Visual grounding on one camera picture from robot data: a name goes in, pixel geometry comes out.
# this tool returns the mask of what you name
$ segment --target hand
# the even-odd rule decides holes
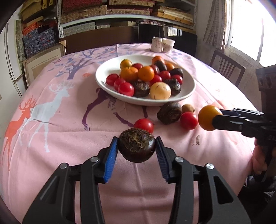
[[[276,147],[272,151],[272,156],[276,157]],[[267,170],[267,164],[264,160],[265,155],[262,152],[261,146],[257,145],[257,139],[255,139],[255,148],[252,155],[253,171],[255,174],[261,174],[262,171]]]

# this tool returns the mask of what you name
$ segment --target paper cup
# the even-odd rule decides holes
[[[163,51],[170,53],[173,49],[175,41],[167,38],[163,38]]]
[[[160,53],[163,49],[163,38],[153,37],[151,51]]]

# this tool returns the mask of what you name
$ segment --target orange deer print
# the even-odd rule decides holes
[[[3,149],[3,157],[2,157],[2,165],[3,165],[3,158],[4,158],[4,152],[6,147],[8,146],[8,168],[10,170],[10,144],[12,142],[12,138],[16,135],[16,132],[20,129],[22,126],[25,118],[29,119],[31,116],[31,108],[33,108],[36,105],[36,100],[33,100],[33,96],[29,98],[25,102],[25,106],[22,108],[21,103],[19,105],[19,109],[22,110],[22,115],[17,121],[11,121],[7,127],[5,138],[7,138],[5,147]]]

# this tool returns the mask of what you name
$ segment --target white plate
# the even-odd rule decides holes
[[[167,102],[178,102],[189,97],[195,91],[195,81],[193,77],[179,65],[176,65],[173,62],[170,62],[175,65],[176,68],[182,68],[184,70],[183,74],[183,84],[181,85],[181,91],[177,96],[171,96],[167,100],[153,100],[150,96],[144,98],[138,97],[129,97],[123,94],[118,93],[113,86],[106,84],[105,80],[107,76],[112,73],[120,74],[120,63],[123,59],[129,59],[133,64],[141,63],[143,66],[148,66],[152,64],[152,56],[145,55],[124,55],[116,58],[112,58],[103,64],[101,64],[95,74],[96,82],[98,85],[111,96],[125,101],[127,103],[142,105],[142,106],[162,106]]]

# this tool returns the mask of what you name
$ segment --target silver bolt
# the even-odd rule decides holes
[[[211,163],[207,163],[207,164],[206,164],[206,167],[207,167],[209,170],[212,170],[212,169],[215,168],[215,166],[214,166],[213,164],[211,164]]]
[[[99,158],[96,157],[96,156],[93,156],[93,157],[91,157],[90,161],[91,161],[91,162],[98,162],[98,161],[99,161]]]
[[[180,157],[180,156],[175,157],[174,160],[175,160],[176,162],[183,162],[183,161],[184,161],[184,159],[183,159],[182,157]]]
[[[59,165],[59,168],[66,169],[67,166],[68,166],[68,164],[64,162],[64,163],[62,163],[62,164]]]

